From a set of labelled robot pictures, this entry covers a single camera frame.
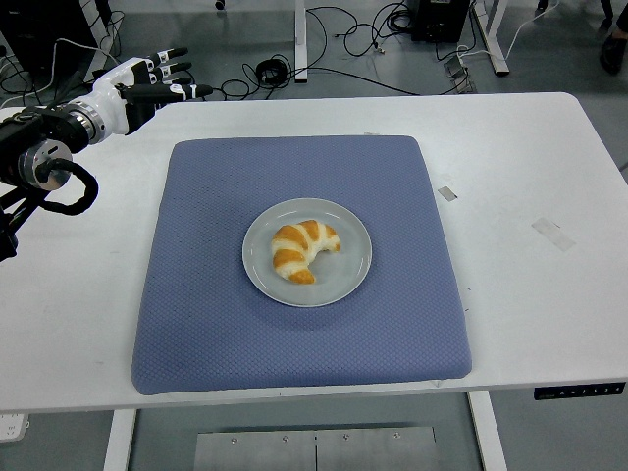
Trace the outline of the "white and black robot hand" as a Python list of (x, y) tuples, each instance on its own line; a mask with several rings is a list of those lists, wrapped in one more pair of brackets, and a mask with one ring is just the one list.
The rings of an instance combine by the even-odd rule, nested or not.
[(214, 92), (207, 84), (175, 74), (191, 68), (181, 62), (185, 47), (131, 58), (98, 78), (92, 91), (79, 102), (90, 109), (94, 138), (100, 142), (112, 134), (129, 135), (150, 121), (165, 105), (204, 98)]

